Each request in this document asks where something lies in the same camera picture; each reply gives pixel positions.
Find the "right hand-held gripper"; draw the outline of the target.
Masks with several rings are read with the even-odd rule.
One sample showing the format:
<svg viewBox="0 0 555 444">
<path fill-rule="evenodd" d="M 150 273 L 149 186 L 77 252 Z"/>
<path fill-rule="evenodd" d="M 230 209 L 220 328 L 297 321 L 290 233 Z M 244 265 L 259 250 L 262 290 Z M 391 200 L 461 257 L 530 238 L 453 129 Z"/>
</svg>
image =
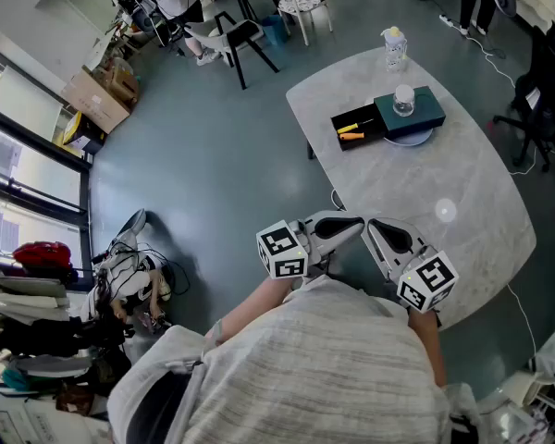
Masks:
<svg viewBox="0 0 555 444">
<path fill-rule="evenodd" d="M 392 218 L 372 218 L 368 236 L 376 256 L 388 271 L 400 266 L 398 253 L 414 253 L 426 245 L 412 224 Z M 445 252 L 436 252 L 401 274 L 396 295 L 420 313 L 432 310 L 447 298 L 458 281 L 458 273 Z"/>
</svg>

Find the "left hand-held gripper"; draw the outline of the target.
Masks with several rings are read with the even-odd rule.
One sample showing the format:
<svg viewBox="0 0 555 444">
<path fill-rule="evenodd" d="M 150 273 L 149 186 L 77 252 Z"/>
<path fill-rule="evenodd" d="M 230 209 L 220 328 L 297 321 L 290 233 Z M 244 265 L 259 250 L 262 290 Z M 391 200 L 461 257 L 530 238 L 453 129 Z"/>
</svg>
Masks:
<svg viewBox="0 0 555 444">
<path fill-rule="evenodd" d="M 256 234 L 256 245 L 271 279 L 308 283 L 325 275 L 329 256 L 363 230 L 361 216 L 324 210 L 304 220 L 278 221 Z"/>
</svg>

